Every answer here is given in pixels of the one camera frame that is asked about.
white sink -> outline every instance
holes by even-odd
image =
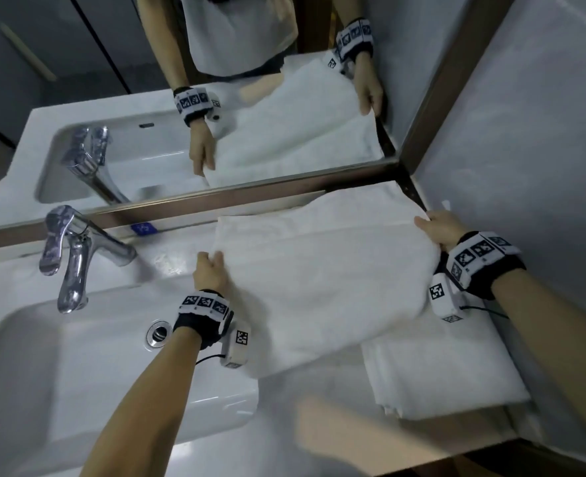
[[[81,466],[98,434],[159,350],[146,345],[156,320],[174,323],[190,277],[89,295],[61,315],[55,301],[26,306],[0,323],[0,476],[38,476]],[[220,344],[200,357],[220,352]],[[257,381],[196,367],[177,443],[243,425]]]
[[[193,173],[189,160],[189,129],[175,110],[87,125],[109,128],[112,142],[107,147],[107,167],[116,186],[131,201],[177,196],[208,188],[205,180]],[[70,148],[76,127],[66,127],[52,139],[36,189],[36,198],[42,204],[95,196],[86,184],[60,164]]]

forearm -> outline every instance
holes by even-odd
[[[137,0],[140,19],[158,65],[171,89],[188,86],[170,0]]]
[[[201,341],[191,328],[172,334],[99,435],[81,477],[164,474]]]
[[[364,15],[361,0],[332,0],[332,2],[344,26]]]
[[[492,292],[586,423],[586,313],[524,270],[499,277]]]

mirror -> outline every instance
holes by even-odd
[[[334,1],[0,0],[0,226],[393,156],[465,0]]]

hand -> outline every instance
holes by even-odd
[[[379,117],[383,103],[383,87],[381,87],[381,83],[377,78],[373,59],[368,52],[363,51],[355,57],[353,83],[359,97],[359,110],[362,115],[370,112],[372,103],[375,117]]]
[[[194,174],[204,177],[203,163],[209,169],[215,169],[213,153],[215,152],[215,139],[206,124],[205,119],[196,119],[189,125],[191,128],[191,140],[189,142],[189,158],[194,163]]]
[[[458,217],[450,211],[428,211],[426,214],[430,217],[430,221],[417,216],[416,227],[424,231],[432,242],[440,244],[447,252],[450,252],[458,240],[469,232]]]
[[[197,291],[212,289],[224,297],[224,290],[229,282],[229,275],[224,269],[222,253],[217,251],[213,259],[209,259],[209,253],[199,252],[194,271],[194,287]]]

drain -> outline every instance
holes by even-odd
[[[150,348],[160,348],[171,335],[171,325],[167,321],[156,321],[147,330],[146,343]]]

